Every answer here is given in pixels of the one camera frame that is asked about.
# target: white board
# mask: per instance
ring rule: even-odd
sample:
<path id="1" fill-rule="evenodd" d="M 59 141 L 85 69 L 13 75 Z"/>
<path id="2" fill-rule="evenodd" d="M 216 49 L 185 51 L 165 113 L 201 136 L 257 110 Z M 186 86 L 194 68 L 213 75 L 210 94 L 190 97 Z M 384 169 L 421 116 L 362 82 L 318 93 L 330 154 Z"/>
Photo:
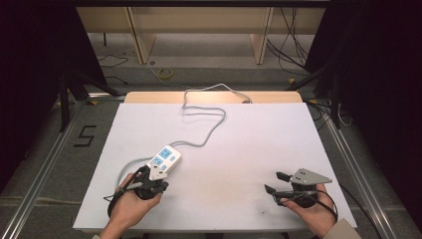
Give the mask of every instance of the white board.
<path id="1" fill-rule="evenodd" d="M 271 232 L 305 230 L 277 206 L 264 184 L 291 190 L 276 172 L 303 167 L 327 176 L 339 218 L 356 226 L 305 104 L 221 104 L 226 119 L 203 147 L 176 146 L 182 160 L 170 173 L 161 202 L 133 229 L 144 232 Z M 154 156 L 177 140 L 201 143 L 218 116 L 184 116 L 181 104 L 121 104 L 74 228 L 106 226 L 108 202 L 121 168 Z M 134 172 L 143 163 L 127 172 Z"/>

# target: aluminum rail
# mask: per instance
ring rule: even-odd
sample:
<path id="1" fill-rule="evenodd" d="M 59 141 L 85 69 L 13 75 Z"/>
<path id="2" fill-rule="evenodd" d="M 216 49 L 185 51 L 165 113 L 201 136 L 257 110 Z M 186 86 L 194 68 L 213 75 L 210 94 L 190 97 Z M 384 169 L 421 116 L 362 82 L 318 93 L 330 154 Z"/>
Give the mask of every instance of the aluminum rail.
<path id="1" fill-rule="evenodd" d="M 25 222 L 32 211 L 32 208 L 34 207 L 34 204 L 37 201 L 38 196 L 40 195 L 41 191 L 44 188 L 44 185 L 46 184 L 47 179 L 49 178 L 50 172 L 54 168 L 54 165 L 56 164 L 56 161 L 59 158 L 63 147 L 65 146 L 66 141 L 69 138 L 70 132 L 72 132 L 72 129 L 74 128 L 75 121 L 79 113 L 85 106 L 85 103 L 86 102 L 76 102 L 74 106 L 74 112 L 71 115 L 71 120 L 68 126 L 63 132 L 59 133 L 59 136 L 56 139 L 52 149 L 50 150 L 46 161 L 44 162 L 37 176 L 35 177 L 34 182 L 32 183 L 25 197 L 23 198 L 18 209 L 15 211 L 14 215 L 10 219 L 5 231 L 2 233 L 2 239 L 18 238 L 19 233 L 23 229 Z"/>
<path id="2" fill-rule="evenodd" d="M 348 146 L 341 130 L 335 127 L 331 119 L 327 122 L 327 124 L 329 131 L 331 132 L 331 135 L 341 152 L 344 162 L 346 163 L 347 168 L 351 173 L 354 182 L 356 183 L 357 189 L 359 190 L 362 199 L 374 221 L 374 224 L 379 231 L 379 234 L 384 239 L 397 238 L 387 215 L 384 213 L 381 205 L 376 199 L 375 194 L 373 193 L 368 181 L 366 180 L 366 177 L 360 169 L 360 166 L 357 163 L 353 153 L 351 152 L 350 147 Z"/>

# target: floor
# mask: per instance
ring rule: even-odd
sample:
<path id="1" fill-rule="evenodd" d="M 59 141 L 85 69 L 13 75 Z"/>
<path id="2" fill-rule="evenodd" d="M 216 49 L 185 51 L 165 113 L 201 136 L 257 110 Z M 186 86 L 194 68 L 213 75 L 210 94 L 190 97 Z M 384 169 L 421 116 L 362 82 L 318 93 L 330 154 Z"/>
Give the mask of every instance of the floor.
<path id="1" fill-rule="evenodd" d="M 252 46 L 247 35 L 159 35 L 148 59 L 140 65 L 129 35 L 89 34 L 93 47 L 103 66 L 108 84 L 120 91 L 180 91 L 181 88 L 210 86 L 226 83 L 236 90 L 282 91 L 290 81 L 299 81 L 305 74 L 294 64 L 282 62 L 266 51 L 263 65 L 255 64 Z M 281 46 L 285 36 L 270 36 Z M 305 51 L 309 50 L 313 36 L 299 36 Z M 288 41 L 284 52 L 296 61 L 293 41 Z M 151 71 L 172 69 L 171 81 L 160 81 Z M 313 96 L 315 83 L 299 90 L 303 99 Z M 104 98 L 104 93 L 87 86 L 93 98 L 89 104 L 72 102 L 72 127 L 59 133 L 60 106 L 52 107 L 43 129 L 7 188 L 0 196 L 0 229 L 20 219 L 19 238 L 91 238 L 93 235 L 73 229 L 86 188 L 97 166 L 113 116 L 122 99 Z M 314 118 L 319 111 L 310 108 Z M 344 195 L 356 219 L 356 231 L 362 238 L 378 238 L 371 224 L 380 230 L 383 238 L 422 238 L 421 233 L 407 214 L 397 195 L 390 188 L 382 172 L 373 163 L 369 149 L 361 137 L 358 126 L 349 126 L 345 117 L 341 130 L 336 130 L 327 117 L 315 120 L 316 129 L 331 165 L 346 191 Z M 86 143 L 79 133 L 86 125 L 86 134 L 94 134 L 90 147 L 75 147 Z M 40 179 L 40 171 L 47 171 Z M 25 200 L 34 196 L 27 213 L 22 210 Z M 370 218 L 364 211 L 368 210 Z M 290 238 L 311 238 L 307 231 L 289 233 Z M 205 238 L 203 234 L 153 234 L 150 238 Z M 282 238 L 279 234 L 227 234 L 224 238 Z"/>

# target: human hand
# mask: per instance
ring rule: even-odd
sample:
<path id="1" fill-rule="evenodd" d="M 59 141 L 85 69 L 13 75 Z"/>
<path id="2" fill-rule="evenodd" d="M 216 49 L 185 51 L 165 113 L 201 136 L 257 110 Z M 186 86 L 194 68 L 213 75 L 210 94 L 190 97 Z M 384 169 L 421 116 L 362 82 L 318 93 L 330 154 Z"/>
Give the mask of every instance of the human hand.
<path id="1" fill-rule="evenodd" d="M 128 174 L 120 187 L 123 187 L 132 176 L 133 173 Z M 136 225 L 152 207 L 159 203 L 160 199 L 161 193 L 155 195 L 154 198 L 142 200 L 133 190 L 125 192 L 112 209 L 108 224 L 100 237 L 102 239 L 120 238 L 125 230 Z"/>
<path id="2" fill-rule="evenodd" d="M 323 184 L 317 184 L 316 190 L 326 192 Z M 317 199 L 332 209 L 332 201 L 328 195 L 319 192 Z M 282 198 L 281 201 L 286 207 L 298 214 L 308 228 L 319 238 L 322 238 L 335 224 L 335 218 L 332 214 L 317 203 L 310 208 L 302 208 L 290 199 Z"/>

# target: power strip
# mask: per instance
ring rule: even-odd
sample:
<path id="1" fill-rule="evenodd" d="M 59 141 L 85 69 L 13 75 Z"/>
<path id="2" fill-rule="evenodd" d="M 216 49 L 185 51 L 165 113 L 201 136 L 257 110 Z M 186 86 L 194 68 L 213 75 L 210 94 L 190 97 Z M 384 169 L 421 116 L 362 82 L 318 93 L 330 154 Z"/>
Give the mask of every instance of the power strip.
<path id="1" fill-rule="evenodd" d="M 149 180 L 163 179 L 180 162 L 181 153 L 173 147 L 166 145 L 146 165 L 150 168 Z"/>

